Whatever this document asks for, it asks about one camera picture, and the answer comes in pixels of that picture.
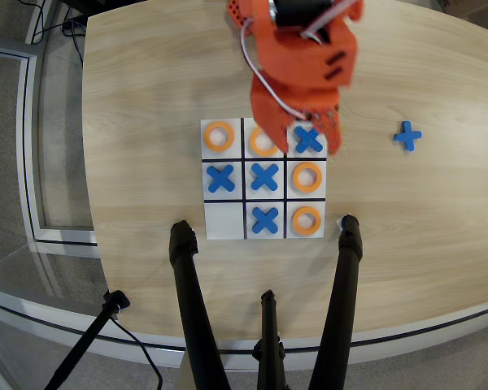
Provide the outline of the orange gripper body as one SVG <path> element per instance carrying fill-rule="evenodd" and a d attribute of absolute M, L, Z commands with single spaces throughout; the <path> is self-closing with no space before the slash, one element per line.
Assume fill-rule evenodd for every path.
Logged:
<path fill-rule="evenodd" d="M 350 85 L 358 43 L 346 20 L 358 21 L 363 1 L 253 1 L 251 35 L 272 100 L 293 117 L 336 104 Z"/>

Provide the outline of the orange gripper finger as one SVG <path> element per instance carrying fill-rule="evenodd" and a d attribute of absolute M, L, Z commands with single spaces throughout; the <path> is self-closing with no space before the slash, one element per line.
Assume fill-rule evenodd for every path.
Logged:
<path fill-rule="evenodd" d="M 324 107 L 311 113 L 311 122 L 317 132 L 325 136 L 329 155 L 336 155 L 342 146 L 342 124 L 339 105 Z"/>
<path fill-rule="evenodd" d="M 291 114 L 282 108 L 259 80 L 252 80 L 251 108 L 253 118 L 273 144 L 286 154 L 289 149 L 287 128 L 296 120 L 306 120 L 302 108 L 304 90 L 301 87 L 287 86 L 277 82 L 273 83 L 272 88 L 288 107 L 298 112 L 298 115 Z"/>

